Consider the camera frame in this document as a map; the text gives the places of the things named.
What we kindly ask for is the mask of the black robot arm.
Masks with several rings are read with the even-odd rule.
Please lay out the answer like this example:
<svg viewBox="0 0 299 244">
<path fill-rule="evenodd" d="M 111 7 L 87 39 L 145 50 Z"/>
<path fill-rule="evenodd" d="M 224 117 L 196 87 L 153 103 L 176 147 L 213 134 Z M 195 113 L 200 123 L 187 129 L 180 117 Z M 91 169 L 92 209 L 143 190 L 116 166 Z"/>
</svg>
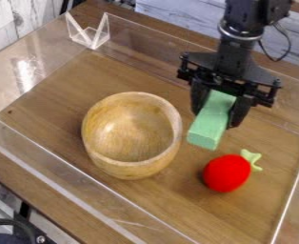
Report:
<svg viewBox="0 0 299 244">
<path fill-rule="evenodd" d="M 227 0 L 219 22 L 216 52 L 185 52 L 180 56 L 177 77 L 191 86 L 192 112 L 200 112 L 209 93 L 235 97 L 228 126 L 237 127 L 252 107 L 271 107 L 281 80 L 255 62 L 253 47 L 261 44 L 264 28 L 277 27 L 288 17 L 292 0 Z"/>
</svg>

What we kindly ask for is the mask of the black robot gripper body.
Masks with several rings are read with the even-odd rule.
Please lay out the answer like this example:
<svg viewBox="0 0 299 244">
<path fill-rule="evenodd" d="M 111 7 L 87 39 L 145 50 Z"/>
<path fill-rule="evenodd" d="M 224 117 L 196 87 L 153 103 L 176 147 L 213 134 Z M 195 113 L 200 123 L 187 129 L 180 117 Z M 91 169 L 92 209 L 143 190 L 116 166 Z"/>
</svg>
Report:
<svg viewBox="0 0 299 244">
<path fill-rule="evenodd" d="M 192 85 L 200 80 L 209 90 L 235 97 L 251 95 L 255 105 L 272 107 L 280 79 L 252 58 L 253 41 L 223 37 L 216 52 L 185 51 L 180 55 L 177 77 Z"/>
</svg>

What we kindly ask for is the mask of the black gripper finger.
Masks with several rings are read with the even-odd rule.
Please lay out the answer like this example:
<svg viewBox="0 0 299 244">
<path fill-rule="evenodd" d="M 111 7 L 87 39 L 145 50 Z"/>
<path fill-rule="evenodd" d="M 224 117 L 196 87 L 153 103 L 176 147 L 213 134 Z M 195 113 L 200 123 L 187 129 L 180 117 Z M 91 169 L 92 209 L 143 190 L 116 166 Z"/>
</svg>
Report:
<svg viewBox="0 0 299 244">
<path fill-rule="evenodd" d="M 200 113 L 208 94 L 209 87 L 200 80 L 193 80 L 191 85 L 191 109 L 193 114 Z"/>
<path fill-rule="evenodd" d="M 251 95 L 237 96 L 229 111 L 228 128 L 240 126 L 251 107 L 255 105 L 255 98 Z"/>
</svg>

